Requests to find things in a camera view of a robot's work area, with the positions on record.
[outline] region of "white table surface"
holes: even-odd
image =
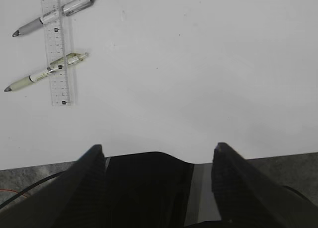
[[[211,162],[318,152],[317,0],[97,0],[72,16],[74,107],[49,81],[0,92],[0,169],[160,151]],[[40,0],[0,0],[0,85],[46,65]]]

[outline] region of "gray floor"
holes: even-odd
[[[249,160],[249,162],[275,182],[297,189],[318,206],[318,153],[260,158]],[[2,170],[0,171],[0,189],[20,191],[44,177],[68,169],[72,164],[73,162],[67,162]],[[211,193],[211,168],[211,163],[195,165],[186,225],[220,220],[220,215]],[[49,182],[32,189],[28,195],[36,193],[47,184]],[[12,195],[14,194],[0,191],[0,203]],[[23,197],[17,199],[3,210],[23,199]]]

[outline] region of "pen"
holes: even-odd
[[[86,57],[88,57],[88,53],[84,53],[84,54],[79,54],[79,53],[70,53],[68,54],[67,57],[67,61],[68,61],[68,65],[72,66],[72,65],[76,65],[80,62],[82,62]],[[56,61],[52,62],[50,64],[50,66],[48,68],[46,68],[43,71],[31,74],[29,76],[26,76],[25,78],[18,80],[14,83],[12,83],[10,86],[8,86],[4,91],[8,92],[8,91],[16,91],[16,90],[20,90],[28,85],[31,85],[43,78],[46,78],[47,76],[49,76],[49,74],[52,73],[56,73],[58,71],[60,71],[60,64],[64,63],[64,58],[60,58],[57,59]]]
[[[66,5],[62,6],[62,14],[65,16],[70,16],[85,8],[92,6],[94,3],[95,0],[73,0],[67,3]],[[53,22],[58,17],[59,15],[56,14],[56,9],[51,12],[48,12],[43,17],[39,17],[33,20],[32,22],[20,27],[12,34],[12,37],[28,34],[38,28],[41,28],[43,25]]]

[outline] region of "pen grip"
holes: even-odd
[[[28,33],[32,32],[32,31],[34,31],[34,30],[36,30],[38,28],[41,28],[42,25],[43,24],[42,24],[40,18],[37,18],[37,19],[33,20],[32,22],[20,27],[19,28],[19,33],[21,35],[28,34]]]
[[[10,85],[12,91],[20,90],[28,85],[33,84],[33,81],[30,80],[30,76],[26,76],[25,78],[18,80]]]

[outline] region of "black object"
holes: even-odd
[[[160,152],[112,157],[106,176],[106,227],[184,227],[193,167]]]
[[[8,200],[6,200],[5,202],[3,202],[1,205],[0,205],[0,209],[2,209],[3,207],[5,207],[6,205],[8,205],[9,203],[13,202],[15,199],[19,198],[20,196],[22,196],[23,194],[27,193],[28,191],[30,191],[31,189],[35,188],[36,186],[48,181],[48,180],[51,180],[53,178],[56,178],[58,176],[60,176],[63,172],[58,172],[58,173],[55,173],[51,176],[48,176],[48,177],[45,177],[43,179],[41,179],[40,181],[37,181],[36,183],[28,186],[27,188],[24,188],[22,191],[18,192],[17,194],[15,194],[13,197],[10,197]]]
[[[318,227],[318,207],[271,181],[226,143],[214,150],[212,192],[224,227]]]
[[[105,161],[93,146],[51,184],[0,213],[1,228],[103,228]]]
[[[55,181],[0,213],[0,228],[182,228],[193,164],[93,146]]]

